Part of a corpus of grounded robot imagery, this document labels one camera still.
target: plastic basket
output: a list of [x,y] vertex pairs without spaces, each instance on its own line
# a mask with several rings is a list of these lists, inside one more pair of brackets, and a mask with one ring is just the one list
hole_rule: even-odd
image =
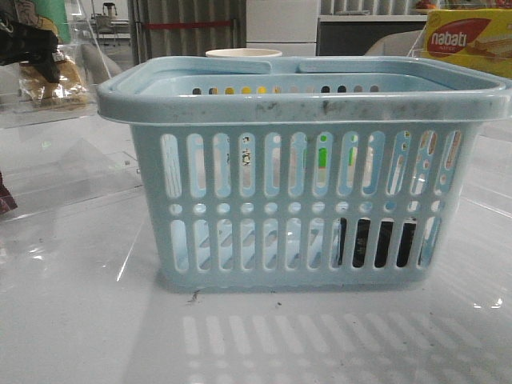
[[511,82],[412,58],[158,58],[99,89],[131,124],[181,286],[421,280]]

